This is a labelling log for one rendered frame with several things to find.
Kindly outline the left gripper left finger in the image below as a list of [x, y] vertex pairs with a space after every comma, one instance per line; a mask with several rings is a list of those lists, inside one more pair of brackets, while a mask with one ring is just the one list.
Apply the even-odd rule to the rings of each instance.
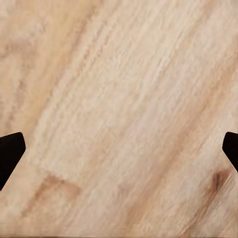
[[21, 132], [0, 137], [0, 192], [26, 151]]

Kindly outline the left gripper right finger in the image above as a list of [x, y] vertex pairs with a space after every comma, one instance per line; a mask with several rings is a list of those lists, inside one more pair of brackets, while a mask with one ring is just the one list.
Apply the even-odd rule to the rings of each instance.
[[238, 172], [238, 134], [226, 132], [222, 149]]

